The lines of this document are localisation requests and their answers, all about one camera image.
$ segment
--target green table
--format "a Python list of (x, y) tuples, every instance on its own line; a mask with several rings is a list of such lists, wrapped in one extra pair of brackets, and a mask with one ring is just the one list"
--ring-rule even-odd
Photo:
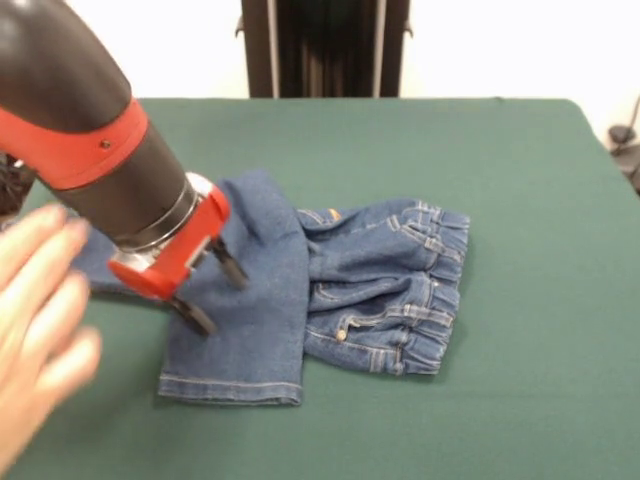
[[(472, 218), (442, 372), (314, 360), (301, 407), (155, 397), (165, 314), (94, 299), (96, 382), (12, 479), (592, 479), (640, 471), (640, 205), (565, 101), (144, 105), (185, 167), (268, 169), (296, 206), (419, 196)], [(28, 208), (49, 197), (36, 188)]]

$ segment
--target jeans pocket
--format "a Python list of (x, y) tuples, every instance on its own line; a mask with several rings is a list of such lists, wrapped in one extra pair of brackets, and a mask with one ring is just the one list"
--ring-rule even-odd
[(384, 305), (388, 295), (406, 289), (406, 279), (380, 277), (358, 282), (316, 282), (312, 287), (309, 311), (319, 312), (362, 305), (365, 302)]

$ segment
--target jeans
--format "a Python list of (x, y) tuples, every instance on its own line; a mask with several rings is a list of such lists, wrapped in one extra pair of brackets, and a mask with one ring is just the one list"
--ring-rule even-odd
[[(262, 171), (226, 179), (223, 235), (249, 275), (234, 291), (207, 258), (180, 289), (218, 333), (173, 316), (159, 393), (214, 403), (301, 403), (303, 354), (374, 373), (437, 374), (458, 314), (469, 218), (422, 200), (295, 209)], [(92, 231), (74, 267), (94, 292), (136, 295)]]

